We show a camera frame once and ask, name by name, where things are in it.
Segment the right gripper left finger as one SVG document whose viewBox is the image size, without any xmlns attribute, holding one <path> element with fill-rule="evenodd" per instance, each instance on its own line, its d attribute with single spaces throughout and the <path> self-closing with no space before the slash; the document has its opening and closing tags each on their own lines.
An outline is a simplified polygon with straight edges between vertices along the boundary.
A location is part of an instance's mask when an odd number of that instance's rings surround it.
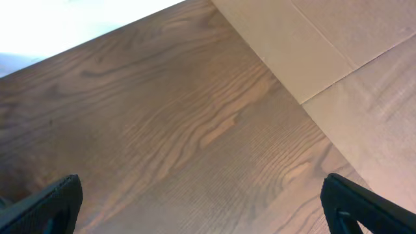
<svg viewBox="0 0 416 234">
<path fill-rule="evenodd" d="M 13 203 L 1 198 L 1 234 L 72 234 L 83 202 L 77 174 Z"/>
</svg>

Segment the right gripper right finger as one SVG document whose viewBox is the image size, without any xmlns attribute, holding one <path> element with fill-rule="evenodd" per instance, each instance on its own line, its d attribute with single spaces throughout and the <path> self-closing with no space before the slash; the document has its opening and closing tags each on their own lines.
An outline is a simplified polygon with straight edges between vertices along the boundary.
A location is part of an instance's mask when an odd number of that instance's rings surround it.
<svg viewBox="0 0 416 234">
<path fill-rule="evenodd" d="M 320 200 L 331 234 L 415 234 L 415 214 L 335 173 L 324 179 Z"/>
</svg>

